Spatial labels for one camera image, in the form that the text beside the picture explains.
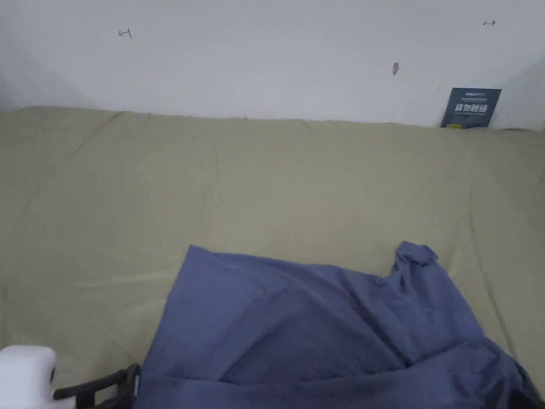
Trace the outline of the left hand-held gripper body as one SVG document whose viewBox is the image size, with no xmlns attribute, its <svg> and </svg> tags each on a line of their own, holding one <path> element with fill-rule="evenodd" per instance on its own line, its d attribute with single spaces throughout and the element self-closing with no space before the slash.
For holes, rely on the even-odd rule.
<svg viewBox="0 0 545 409">
<path fill-rule="evenodd" d="M 43 346 L 1 350 L 1 408 L 48 408 L 53 402 L 55 352 Z"/>
</svg>

